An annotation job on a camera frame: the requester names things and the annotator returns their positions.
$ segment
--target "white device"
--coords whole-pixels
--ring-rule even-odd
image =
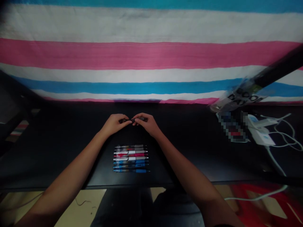
[[[254,115],[248,114],[247,119],[248,119],[248,122],[247,122],[248,129],[257,144],[263,145],[263,146],[276,145],[275,142],[269,136],[268,131],[264,130],[265,128],[256,126],[256,124],[258,125],[259,120]]]
[[[270,125],[275,125],[278,124],[278,121],[276,119],[271,119],[271,118],[266,118],[263,120],[258,120],[257,122],[253,123],[255,125],[255,127],[266,127],[266,126],[270,126]]]

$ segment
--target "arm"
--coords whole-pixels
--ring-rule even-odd
[[[234,227],[243,227],[242,222],[207,177],[184,157],[161,132],[153,116],[140,113],[134,116],[134,118],[137,117],[148,118],[147,122],[135,119],[136,122],[133,125],[136,123],[142,125],[157,140],[183,188],[199,207],[205,226],[229,224]]]
[[[56,224],[81,190],[106,139],[131,123],[126,121],[120,124],[119,120],[123,118],[128,119],[123,114],[112,114],[109,117],[102,129],[45,190],[34,206],[15,225],[16,227]]]

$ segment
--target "hand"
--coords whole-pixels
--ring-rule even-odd
[[[138,117],[145,117],[147,118],[147,122],[142,121],[140,119],[137,119]],[[135,118],[135,122],[133,123],[133,125],[142,125],[145,130],[152,136],[155,138],[155,136],[158,136],[159,134],[161,134],[161,130],[159,129],[154,117],[152,115],[146,114],[146,113],[139,113],[137,115],[135,115],[133,117],[133,119]]]
[[[107,121],[105,122],[104,126],[102,127],[102,129],[100,130],[101,132],[104,133],[105,136],[109,137],[112,134],[118,132],[119,130],[121,130],[122,128],[124,128],[125,126],[129,125],[132,123],[132,121],[126,121],[120,124],[119,120],[122,119],[127,119],[129,120],[128,116],[124,115],[124,114],[112,114]]]

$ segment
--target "floor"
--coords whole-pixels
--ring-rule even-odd
[[[232,191],[228,185],[216,185],[216,188],[224,198],[233,196]],[[67,210],[64,212],[64,214],[61,216],[61,218],[55,225],[55,227],[89,227],[96,215],[96,211],[99,207],[99,204],[102,200],[105,191],[106,189],[81,190],[77,195],[76,200],[74,200],[67,208]],[[157,198],[158,194],[164,191],[164,188],[151,188],[153,200]],[[37,197],[35,200],[21,208],[13,210],[9,209],[16,208],[22,204],[27,203],[40,193],[41,192],[8,193],[7,196],[0,203],[0,226],[7,227],[20,220],[23,215],[35,204],[39,197]],[[254,198],[258,195],[249,193],[249,196],[251,198]],[[239,207],[235,200],[229,200],[227,201],[227,203],[235,212],[239,210]],[[286,215],[284,214],[282,209],[279,208],[279,205],[277,205],[277,201],[275,199],[265,198],[256,205],[268,210],[271,214],[286,218]]]

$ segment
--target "desk surface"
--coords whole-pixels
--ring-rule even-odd
[[[293,113],[288,120],[298,140],[303,141],[302,107],[249,108],[274,117]],[[175,147],[214,183],[257,181],[262,179],[260,172],[272,171],[265,149],[255,143],[229,142],[215,114],[204,105],[58,102],[42,109],[15,146],[0,159],[0,190],[46,189],[102,128],[110,114],[123,113],[131,118],[140,112],[152,114]],[[117,144],[147,145],[150,172],[113,172]],[[273,154],[287,175],[303,177],[302,152],[287,149],[286,154],[274,149]],[[177,183],[156,141],[141,126],[129,125],[106,141],[84,188],[160,187]]]

